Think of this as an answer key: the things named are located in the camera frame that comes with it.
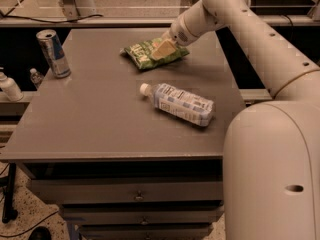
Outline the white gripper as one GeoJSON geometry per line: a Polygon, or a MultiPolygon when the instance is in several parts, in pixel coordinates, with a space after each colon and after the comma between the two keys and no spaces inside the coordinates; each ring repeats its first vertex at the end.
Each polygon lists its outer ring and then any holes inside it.
{"type": "Polygon", "coordinates": [[[187,29],[183,17],[177,18],[170,28],[163,33],[162,38],[165,40],[151,53],[154,60],[160,60],[174,53],[176,51],[174,42],[180,46],[188,46],[197,40],[197,37],[187,29]]]}

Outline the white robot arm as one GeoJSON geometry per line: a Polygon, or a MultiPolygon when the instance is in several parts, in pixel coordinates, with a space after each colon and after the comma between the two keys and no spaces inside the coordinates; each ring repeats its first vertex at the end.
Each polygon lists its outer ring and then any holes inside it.
{"type": "Polygon", "coordinates": [[[230,123],[226,240],[320,240],[320,69],[247,0],[200,0],[165,35],[187,46],[228,27],[269,93],[230,123]]]}

